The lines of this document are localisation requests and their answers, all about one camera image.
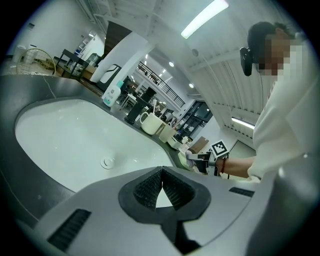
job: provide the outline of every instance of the countertop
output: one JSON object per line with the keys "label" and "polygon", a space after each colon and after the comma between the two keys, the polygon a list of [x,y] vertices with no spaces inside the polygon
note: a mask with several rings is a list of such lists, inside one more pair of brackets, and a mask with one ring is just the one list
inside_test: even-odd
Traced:
{"label": "countertop", "polygon": [[[41,75],[0,76],[0,181],[12,213],[30,227],[52,207],[74,194],[42,171],[24,152],[15,135],[19,113],[28,105],[62,98],[89,101],[107,113],[120,118],[102,99],[74,79]],[[178,151],[163,143],[156,135],[149,136],[139,127],[121,120],[139,133],[157,142],[172,163],[183,168]]]}

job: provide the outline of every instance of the ceiling light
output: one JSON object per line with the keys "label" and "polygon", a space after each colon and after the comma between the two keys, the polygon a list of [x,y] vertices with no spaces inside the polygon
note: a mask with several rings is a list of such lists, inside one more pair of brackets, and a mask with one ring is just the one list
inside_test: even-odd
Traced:
{"label": "ceiling light", "polygon": [[235,118],[235,117],[231,117],[231,119],[232,119],[232,121],[234,121],[234,122],[236,122],[236,123],[238,123],[238,124],[241,124],[241,125],[243,125],[243,126],[249,127],[249,128],[251,128],[252,130],[255,129],[255,126],[254,126],[253,124],[251,124],[251,123],[242,121],[242,120],[240,120],[240,119],[238,119],[238,118]]}
{"label": "ceiling light", "polygon": [[198,28],[210,20],[213,16],[226,9],[229,4],[225,0],[214,0],[202,10],[186,28],[181,32],[181,36],[188,39]]}

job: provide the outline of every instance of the white sink basin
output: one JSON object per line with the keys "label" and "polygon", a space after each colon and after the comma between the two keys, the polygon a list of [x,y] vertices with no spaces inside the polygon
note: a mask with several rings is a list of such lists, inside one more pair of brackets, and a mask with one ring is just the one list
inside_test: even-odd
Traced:
{"label": "white sink basin", "polygon": [[[17,122],[15,135],[35,164],[74,192],[136,170],[173,166],[156,142],[81,99],[27,110]],[[113,168],[103,168],[101,159],[112,159]]]}

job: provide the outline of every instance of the bottle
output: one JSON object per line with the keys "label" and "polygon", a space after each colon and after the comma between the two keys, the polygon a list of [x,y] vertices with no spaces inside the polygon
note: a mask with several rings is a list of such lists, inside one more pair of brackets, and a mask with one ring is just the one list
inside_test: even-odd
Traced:
{"label": "bottle", "polygon": [[105,98],[103,99],[103,103],[108,107],[112,107],[121,93],[120,88],[123,84],[124,82],[119,80],[116,85],[109,86],[105,91]]}

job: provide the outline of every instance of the person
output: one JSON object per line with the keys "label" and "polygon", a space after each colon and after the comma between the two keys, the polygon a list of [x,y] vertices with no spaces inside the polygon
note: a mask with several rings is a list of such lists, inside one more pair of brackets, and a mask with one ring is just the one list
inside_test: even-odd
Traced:
{"label": "person", "polygon": [[281,23],[256,23],[247,43],[257,70],[276,82],[254,128],[256,156],[224,164],[218,159],[216,166],[259,182],[266,172],[319,148],[319,63],[308,40],[297,39]]}

